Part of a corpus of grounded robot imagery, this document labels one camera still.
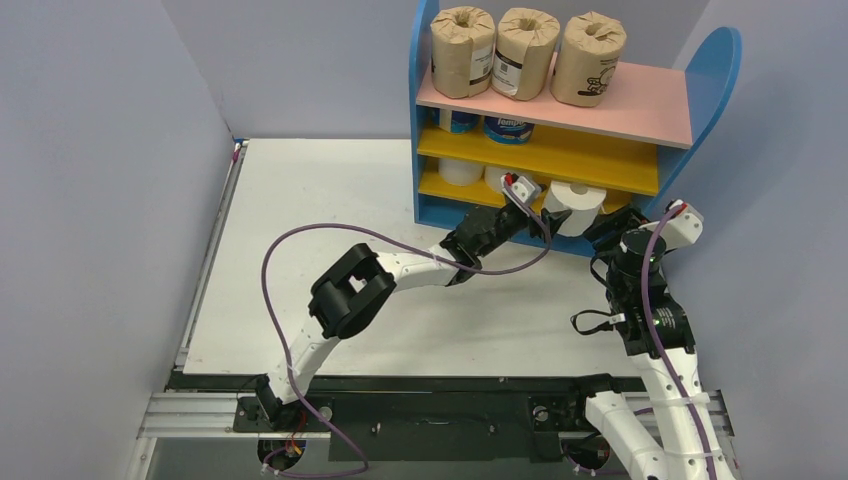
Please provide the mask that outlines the white paper roll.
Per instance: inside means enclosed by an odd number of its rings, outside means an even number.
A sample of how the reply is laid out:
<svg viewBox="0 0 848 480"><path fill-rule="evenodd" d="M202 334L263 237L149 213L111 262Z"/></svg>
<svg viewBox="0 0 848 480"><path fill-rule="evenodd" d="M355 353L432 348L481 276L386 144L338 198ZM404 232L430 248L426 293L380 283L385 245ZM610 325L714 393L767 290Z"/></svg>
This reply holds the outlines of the white paper roll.
<svg viewBox="0 0 848 480"><path fill-rule="evenodd" d="M580 183L552 181L543 202L550 211L572 210L572 216L557 234L579 237L593 223L605 201L607 191Z"/></svg>
<svg viewBox="0 0 848 480"><path fill-rule="evenodd" d="M503 189L503 177L509 173L510 171L505 168L487 166L484 171L484 181L495 194L501 195Z"/></svg>
<svg viewBox="0 0 848 480"><path fill-rule="evenodd" d="M438 159L438 174L450 185L465 187L479 181L485 171L482 164L453 158Z"/></svg>

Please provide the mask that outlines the blue plastic tissue roll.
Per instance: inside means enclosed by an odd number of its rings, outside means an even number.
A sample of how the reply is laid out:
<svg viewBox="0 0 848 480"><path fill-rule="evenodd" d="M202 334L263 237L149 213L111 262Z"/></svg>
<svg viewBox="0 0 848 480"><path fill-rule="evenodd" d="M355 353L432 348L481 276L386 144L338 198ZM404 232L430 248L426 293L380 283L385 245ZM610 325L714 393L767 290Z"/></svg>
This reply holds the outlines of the blue plastic tissue roll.
<svg viewBox="0 0 848 480"><path fill-rule="evenodd" d="M432 108L431 119L436 127L451 134L468 133L480 122L477 114L442 108Z"/></svg>

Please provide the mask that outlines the brown roll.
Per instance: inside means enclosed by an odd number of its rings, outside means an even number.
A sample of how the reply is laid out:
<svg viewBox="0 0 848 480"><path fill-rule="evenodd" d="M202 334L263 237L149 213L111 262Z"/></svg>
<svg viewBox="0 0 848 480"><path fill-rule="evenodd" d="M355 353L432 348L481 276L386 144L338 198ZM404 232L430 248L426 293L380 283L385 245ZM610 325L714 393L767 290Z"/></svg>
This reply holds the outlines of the brown roll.
<svg viewBox="0 0 848 480"><path fill-rule="evenodd" d="M473 97L490 85L495 49L492 16L479 7L441 10L430 23L434 88L452 99Z"/></svg>
<svg viewBox="0 0 848 480"><path fill-rule="evenodd" d="M627 41L619 20L590 11L566 24L550 91L560 103L591 108L604 99Z"/></svg>

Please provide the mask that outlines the brown roll cloud logo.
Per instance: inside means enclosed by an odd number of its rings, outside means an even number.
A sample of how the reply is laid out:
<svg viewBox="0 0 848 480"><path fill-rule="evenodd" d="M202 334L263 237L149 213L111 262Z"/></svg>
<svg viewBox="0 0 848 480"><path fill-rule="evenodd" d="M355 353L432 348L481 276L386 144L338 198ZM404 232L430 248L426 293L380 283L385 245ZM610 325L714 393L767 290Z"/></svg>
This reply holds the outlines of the brown roll cloud logo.
<svg viewBox="0 0 848 480"><path fill-rule="evenodd" d="M491 86L517 101L538 96L545 86L561 31L552 15L511 8L497 25Z"/></svg>

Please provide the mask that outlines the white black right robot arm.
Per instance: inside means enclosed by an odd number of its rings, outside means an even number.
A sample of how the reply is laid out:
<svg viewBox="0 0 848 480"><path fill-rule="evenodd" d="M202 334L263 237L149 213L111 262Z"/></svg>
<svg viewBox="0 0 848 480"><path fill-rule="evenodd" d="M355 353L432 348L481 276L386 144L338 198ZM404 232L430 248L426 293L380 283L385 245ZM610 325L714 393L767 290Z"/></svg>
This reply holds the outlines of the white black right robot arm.
<svg viewBox="0 0 848 480"><path fill-rule="evenodd" d="M632 479L731 479L734 474L710 419L710 396L698 372L694 335L682 306L661 271L670 252L693 245L703 218L682 200L672 202L656 222L628 209L627 230L594 261L609 311L594 332L615 331L645 387L659 434L653 436L625 395L609 382L570 393L566 418L592 426Z"/></svg>

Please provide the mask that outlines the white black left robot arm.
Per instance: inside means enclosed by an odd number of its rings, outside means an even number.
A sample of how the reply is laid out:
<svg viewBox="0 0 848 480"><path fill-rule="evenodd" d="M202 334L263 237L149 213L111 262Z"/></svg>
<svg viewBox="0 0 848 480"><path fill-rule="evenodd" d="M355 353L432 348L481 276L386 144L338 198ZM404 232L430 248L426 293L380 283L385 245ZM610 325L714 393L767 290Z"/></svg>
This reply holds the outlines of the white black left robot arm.
<svg viewBox="0 0 848 480"><path fill-rule="evenodd" d="M389 297L420 287L449 287L486 274L485 256L522 231L550 244L571 217L569 210L531 211L522 201L500 208L474 207L460 224L427 250L395 241L396 253L376 252L365 243L352 246L310 289L308 318L284 357L256 383L259 416L272 429L291 427L309 384L332 350L368 327Z"/></svg>

